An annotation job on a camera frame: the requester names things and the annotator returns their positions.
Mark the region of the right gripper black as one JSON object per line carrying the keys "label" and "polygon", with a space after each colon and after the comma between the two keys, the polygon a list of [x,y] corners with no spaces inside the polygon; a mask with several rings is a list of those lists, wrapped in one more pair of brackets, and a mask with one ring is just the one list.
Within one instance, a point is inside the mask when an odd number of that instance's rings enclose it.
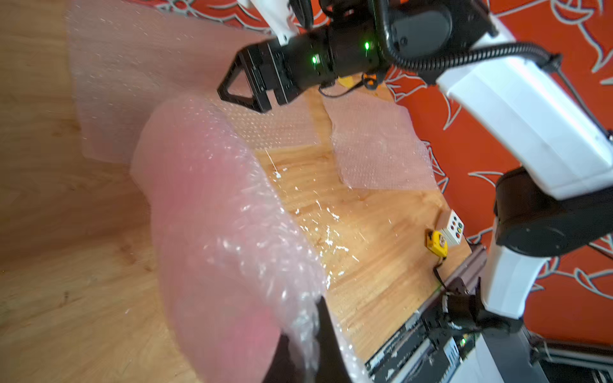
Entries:
{"label": "right gripper black", "polygon": [[388,70],[372,21],[333,22],[282,46],[271,39],[241,49],[217,88],[222,101],[257,113],[271,110],[267,92],[286,105],[314,86],[361,73],[369,87]]}

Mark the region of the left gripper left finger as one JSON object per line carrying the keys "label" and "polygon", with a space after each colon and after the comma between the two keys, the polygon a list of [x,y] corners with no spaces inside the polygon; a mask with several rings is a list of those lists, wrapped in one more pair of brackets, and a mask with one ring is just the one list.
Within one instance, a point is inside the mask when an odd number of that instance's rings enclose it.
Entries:
{"label": "left gripper left finger", "polygon": [[302,383],[306,374],[303,352],[288,335],[281,334],[262,383]]}

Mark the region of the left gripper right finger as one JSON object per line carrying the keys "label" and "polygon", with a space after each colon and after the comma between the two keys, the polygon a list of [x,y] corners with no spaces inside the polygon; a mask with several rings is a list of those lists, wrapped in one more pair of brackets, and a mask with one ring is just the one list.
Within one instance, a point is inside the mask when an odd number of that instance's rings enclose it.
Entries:
{"label": "left gripper right finger", "polygon": [[317,383],[351,383],[343,355],[335,334],[330,311],[325,298],[317,302],[319,331],[316,339],[319,343],[319,368],[315,376]]}

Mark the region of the pink glass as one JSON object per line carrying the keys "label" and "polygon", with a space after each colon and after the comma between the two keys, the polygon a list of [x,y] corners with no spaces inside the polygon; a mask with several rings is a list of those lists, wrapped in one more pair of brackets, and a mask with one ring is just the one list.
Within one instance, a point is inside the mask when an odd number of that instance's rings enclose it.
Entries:
{"label": "pink glass", "polygon": [[[327,275],[226,116],[196,94],[165,101],[131,173],[151,208],[164,312],[196,376],[262,382],[286,334],[303,352],[305,382],[315,382]],[[332,322],[352,382],[369,381]]]}

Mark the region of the orange glass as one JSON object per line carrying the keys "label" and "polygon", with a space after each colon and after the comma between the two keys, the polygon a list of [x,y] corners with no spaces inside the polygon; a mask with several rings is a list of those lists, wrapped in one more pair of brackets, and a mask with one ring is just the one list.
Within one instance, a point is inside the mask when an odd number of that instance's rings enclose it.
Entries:
{"label": "orange glass", "polygon": [[197,93],[219,108],[253,149],[316,145],[307,101],[260,114],[220,100],[237,51],[263,41],[255,31],[127,1],[71,1],[66,12],[73,99],[84,154],[129,163],[158,105]]}

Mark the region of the bubble wrap sheet clear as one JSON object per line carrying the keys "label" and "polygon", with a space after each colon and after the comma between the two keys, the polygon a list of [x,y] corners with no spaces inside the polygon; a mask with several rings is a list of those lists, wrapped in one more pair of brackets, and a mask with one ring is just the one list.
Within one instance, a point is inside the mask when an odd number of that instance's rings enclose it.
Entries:
{"label": "bubble wrap sheet clear", "polygon": [[341,181],[349,188],[429,191],[437,188],[426,146],[409,112],[362,92],[325,98]]}

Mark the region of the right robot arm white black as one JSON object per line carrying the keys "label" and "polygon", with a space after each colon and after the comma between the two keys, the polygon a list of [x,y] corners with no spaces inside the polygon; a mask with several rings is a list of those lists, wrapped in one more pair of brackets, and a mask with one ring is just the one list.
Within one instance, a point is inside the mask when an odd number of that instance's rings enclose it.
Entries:
{"label": "right robot arm white black", "polygon": [[291,1],[304,34],[279,32],[241,49],[223,101],[258,113],[307,89],[361,75],[367,89],[392,67],[415,73],[469,111],[520,162],[496,183],[493,242],[473,295],[442,295],[457,334],[514,332],[541,268],[612,232],[612,133],[561,71],[560,54],[516,41],[480,1]]}

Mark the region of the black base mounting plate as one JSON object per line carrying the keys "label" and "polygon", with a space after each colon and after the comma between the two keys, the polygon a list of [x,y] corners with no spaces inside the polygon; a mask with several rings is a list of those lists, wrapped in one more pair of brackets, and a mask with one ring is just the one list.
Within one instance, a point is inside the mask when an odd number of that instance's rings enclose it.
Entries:
{"label": "black base mounting plate", "polygon": [[437,290],[366,363],[373,382],[450,382],[476,343],[446,323]]}

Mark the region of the yellow tape measure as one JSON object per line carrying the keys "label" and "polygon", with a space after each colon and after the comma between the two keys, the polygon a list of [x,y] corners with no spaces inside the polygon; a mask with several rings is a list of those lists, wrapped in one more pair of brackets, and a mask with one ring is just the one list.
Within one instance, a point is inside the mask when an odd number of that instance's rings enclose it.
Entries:
{"label": "yellow tape measure", "polygon": [[429,231],[426,234],[426,247],[441,259],[446,259],[448,256],[449,245],[440,231]]}

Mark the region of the white button control box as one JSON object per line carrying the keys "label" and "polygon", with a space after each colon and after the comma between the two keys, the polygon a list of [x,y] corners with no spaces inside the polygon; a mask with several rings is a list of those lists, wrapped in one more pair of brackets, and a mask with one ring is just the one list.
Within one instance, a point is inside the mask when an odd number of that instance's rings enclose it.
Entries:
{"label": "white button control box", "polygon": [[449,247],[461,244],[465,225],[454,210],[446,210],[439,216],[437,230],[442,233]]}

